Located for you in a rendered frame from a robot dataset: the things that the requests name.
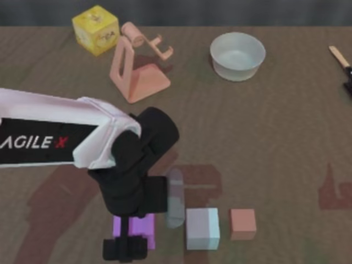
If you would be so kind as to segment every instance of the wooden table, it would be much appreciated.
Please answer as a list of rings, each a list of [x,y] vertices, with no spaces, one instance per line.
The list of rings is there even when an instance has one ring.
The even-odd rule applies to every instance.
[[[267,49],[246,82],[222,80],[210,66],[211,41],[232,30],[258,37]],[[144,263],[350,264],[352,103],[328,45],[352,61],[352,27],[142,31],[162,34],[175,54],[162,65],[171,87],[137,104],[128,105],[108,77],[113,51],[95,58],[65,27],[0,27],[0,87],[101,98],[133,113],[155,106],[173,118],[181,139],[152,173],[170,165],[184,171],[187,206],[219,208],[221,244],[185,252],[183,229],[168,230],[160,215],[157,249]],[[149,55],[139,63],[152,61]],[[248,207],[256,210],[256,238],[234,243],[228,210]],[[0,263],[103,262],[112,217],[84,170],[2,169],[0,209]]]

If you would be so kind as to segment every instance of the white bowl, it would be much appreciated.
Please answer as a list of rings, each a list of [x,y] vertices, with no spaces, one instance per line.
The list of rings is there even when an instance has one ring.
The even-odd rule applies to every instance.
[[[210,45],[215,72],[229,81],[244,81],[253,77],[263,63],[266,51],[253,36],[230,32],[218,36]]]

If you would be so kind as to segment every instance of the purple cube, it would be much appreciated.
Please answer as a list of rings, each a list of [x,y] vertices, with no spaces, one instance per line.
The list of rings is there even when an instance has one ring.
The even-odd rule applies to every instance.
[[[121,218],[114,216],[113,236],[120,236]],[[141,235],[148,240],[148,249],[155,249],[155,215],[147,214],[144,218],[130,217],[128,236]]]

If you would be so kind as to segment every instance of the red letter x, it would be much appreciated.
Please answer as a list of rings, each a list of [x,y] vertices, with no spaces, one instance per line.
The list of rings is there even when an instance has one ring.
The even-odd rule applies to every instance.
[[[56,141],[56,145],[55,145],[55,148],[64,148],[65,147],[65,143],[66,143],[66,141],[68,140],[68,136],[66,136],[66,137],[62,137],[62,136],[60,136],[59,137],[59,142],[57,142]]]

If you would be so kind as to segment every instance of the drawing on yellow cube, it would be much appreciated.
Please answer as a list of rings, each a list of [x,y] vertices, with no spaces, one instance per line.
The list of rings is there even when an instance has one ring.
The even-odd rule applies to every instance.
[[[114,47],[120,36],[119,21],[99,5],[72,18],[77,42],[95,56]]]

